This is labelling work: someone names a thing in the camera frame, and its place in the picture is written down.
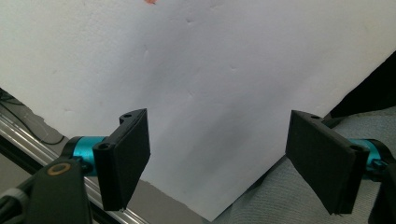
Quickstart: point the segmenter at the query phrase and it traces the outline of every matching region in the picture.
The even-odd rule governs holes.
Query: black surface
[[[149,161],[146,109],[120,117],[119,128],[93,147],[104,209],[125,209]]]
[[[70,169],[58,175],[49,175],[52,166],[66,167],[63,164],[69,164]],[[26,224],[92,223],[84,175],[78,161],[57,159],[35,174],[35,183],[24,222]]]
[[[385,109],[396,105],[396,52],[390,55],[331,114],[333,118]]]
[[[9,158],[11,161],[20,166],[24,171],[30,175],[34,175],[43,166],[22,152],[18,147],[8,142],[7,139],[0,136],[0,153]],[[119,222],[111,217],[108,213],[103,211],[101,208],[96,206],[94,203],[90,203],[92,216],[95,221],[102,224],[119,224]]]
[[[370,214],[370,224],[396,223],[396,164],[390,164]]]
[[[286,156],[330,214],[350,214],[369,151],[351,144],[322,121],[292,111]]]

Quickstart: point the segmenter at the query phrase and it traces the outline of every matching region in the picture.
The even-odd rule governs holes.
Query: gray fabric
[[[396,155],[396,107],[351,116],[334,130],[346,138],[374,138]],[[242,195],[212,223],[367,223],[379,183],[362,180],[352,215],[330,216],[284,158],[262,184]]]

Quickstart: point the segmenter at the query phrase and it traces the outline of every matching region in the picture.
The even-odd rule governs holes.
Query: white backdrop
[[[396,2],[0,1],[0,86],[61,133],[148,109],[142,179],[212,220],[395,50]]]

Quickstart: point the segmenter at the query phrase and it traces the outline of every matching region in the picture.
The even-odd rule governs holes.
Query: black bracket
[[[149,161],[149,126],[146,109],[120,117],[120,127],[93,147],[103,207],[125,209]]]
[[[322,121],[312,114],[291,111],[286,155],[330,214],[350,214],[369,151]]]

